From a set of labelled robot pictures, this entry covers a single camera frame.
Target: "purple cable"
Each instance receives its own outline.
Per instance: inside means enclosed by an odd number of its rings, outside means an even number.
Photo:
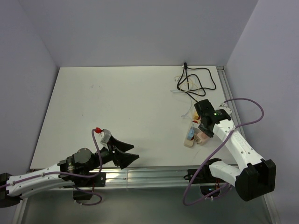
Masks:
[[[102,161],[102,157],[101,157],[101,154],[100,154],[100,149],[99,149],[98,143],[97,143],[97,141],[95,139],[95,136],[94,136],[94,132],[95,132],[95,129],[92,130],[92,137],[93,137],[93,142],[94,142],[94,145],[95,145],[95,147],[97,149],[98,156],[99,156],[99,161],[100,161],[100,169],[99,169],[99,171],[96,174],[94,174],[94,175],[80,175],[80,174],[71,174],[71,173],[61,172],[61,171],[53,171],[53,172],[44,173],[44,175],[64,174],[64,175],[76,176],[76,177],[82,177],[82,178],[94,178],[94,177],[98,176],[100,174],[102,168],[103,168],[103,161]],[[25,179],[22,179],[22,180],[19,180],[19,181],[15,181],[14,183],[15,184],[16,183],[21,183],[21,182],[28,181],[28,180],[31,180],[31,179],[34,179],[34,178],[38,178],[40,176],[41,175],[35,175],[35,176],[27,177]],[[5,188],[5,187],[10,186],[10,185],[11,185],[10,183],[4,184],[4,185],[0,186],[0,189],[1,188]],[[99,194],[94,193],[94,192],[92,194],[100,197],[100,200],[98,202],[98,203],[100,203],[101,200],[102,200],[102,197]]]
[[[259,118],[259,119],[257,119],[257,120],[255,120],[255,121],[251,121],[251,122],[247,122],[247,123],[244,123],[244,124],[239,124],[239,125],[237,125],[236,127],[235,127],[235,129],[237,129],[237,128],[239,128],[239,127],[242,127],[242,126],[245,126],[245,125],[251,125],[251,124],[254,124],[254,123],[257,123],[257,122],[259,122],[261,119],[263,119],[263,116],[264,116],[264,111],[263,111],[263,108],[262,108],[262,106],[260,106],[256,101],[254,101],[254,100],[252,100],[252,99],[248,99],[248,98],[233,98],[233,99],[228,99],[228,100],[226,100],[226,101],[224,101],[224,103],[226,103],[226,102],[229,102],[229,101],[233,101],[233,100],[247,100],[247,101],[250,101],[250,102],[252,102],[252,103],[254,103],[255,105],[257,105],[259,108],[260,108],[260,110],[261,110],[261,112],[262,112],[262,115],[261,115],[261,117]],[[200,202],[200,201],[202,201],[203,199],[205,199],[206,197],[209,197],[210,195],[212,195],[212,194],[214,194],[214,193],[216,193],[216,192],[218,192],[219,190],[221,190],[221,189],[223,189],[223,188],[225,188],[226,186],[228,186],[228,183],[226,183],[226,184],[224,184],[224,185],[222,185],[220,188],[218,188],[217,190],[214,190],[214,191],[212,191],[211,193],[209,193],[209,194],[207,194],[207,195],[205,195],[205,196],[203,196],[203,197],[201,197],[201,198],[199,198],[199,199],[197,199],[196,201],[194,201],[194,202],[191,202],[191,203],[187,203],[186,202],[186,196],[187,196],[187,194],[188,194],[188,192],[189,192],[189,190],[190,190],[190,187],[191,187],[191,185],[192,185],[192,183],[193,183],[193,181],[195,180],[195,178],[196,178],[196,176],[197,176],[197,174],[200,172],[200,170],[203,168],[203,166],[227,143],[227,141],[229,140],[229,138],[231,137],[231,135],[234,133],[234,131],[235,131],[235,129],[234,130],[231,130],[230,131],[230,133],[228,134],[228,136],[227,136],[227,138],[218,146],[218,148],[216,148],[215,149],[215,151],[213,151],[204,161],[203,161],[203,163],[200,165],[200,167],[196,170],[196,172],[194,173],[194,175],[193,175],[193,177],[192,177],[192,179],[190,180],[190,182],[189,182],[189,184],[188,184],[188,186],[187,186],[187,188],[186,188],[186,190],[185,190],[185,192],[184,192],[184,195],[183,195],[183,204],[184,205],[186,205],[186,206],[189,206],[189,205],[194,205],[194,204],[196,204],[196,203],[198,203],[198,202]]]

